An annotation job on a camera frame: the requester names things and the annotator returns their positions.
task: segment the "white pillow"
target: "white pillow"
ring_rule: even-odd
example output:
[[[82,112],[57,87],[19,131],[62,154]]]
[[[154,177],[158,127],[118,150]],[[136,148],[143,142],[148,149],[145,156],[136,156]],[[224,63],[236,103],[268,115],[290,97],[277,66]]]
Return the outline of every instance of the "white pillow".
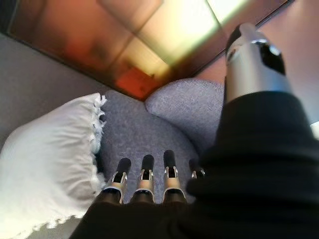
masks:
[[[85,214],[103,183],[93,153],[105,101],[98,93],[74,99],[8,137],[0,155],[0,239]]]

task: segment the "black fingertip cap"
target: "black fingertip cap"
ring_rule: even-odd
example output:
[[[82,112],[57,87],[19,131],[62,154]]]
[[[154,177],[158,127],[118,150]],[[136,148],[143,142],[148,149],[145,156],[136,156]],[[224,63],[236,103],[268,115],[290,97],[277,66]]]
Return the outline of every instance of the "black fingertip cap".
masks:
[[[144,169],[145,171],[153,171],[153,167],[154,167],[154,157],[151,156],[150,154],[145,155],[142,161],[142,169]]]
[[[126,174],[129,174],[131,169],[131,161],[129,158],[122,158],[118,164],[118,167],[116,171],[119,173],[126,172]]]
[[[239,37],[241,37],[241,32],[240,32],[240,25],[239,24],[235,30],[230,34],[230,37],[228,38],[227,44],[226,44],[226,53],[228,53],[229,47],[231,44],[233,44]]]
[[[173,168],[174,166],[176,166],[175,154],[173,150],[166,150],[164,152],[163,159],[164,159],[164,168],[166,167]]]

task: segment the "black fabric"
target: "black fabric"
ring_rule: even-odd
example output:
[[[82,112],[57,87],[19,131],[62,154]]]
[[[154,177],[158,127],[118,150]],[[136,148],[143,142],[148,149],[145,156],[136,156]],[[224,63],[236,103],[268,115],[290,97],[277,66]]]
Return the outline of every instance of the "black fabric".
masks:
[[[292,95],[227,104],[200,165],[192,205],[93,204],[71,238],[319,238],[319,141]]]

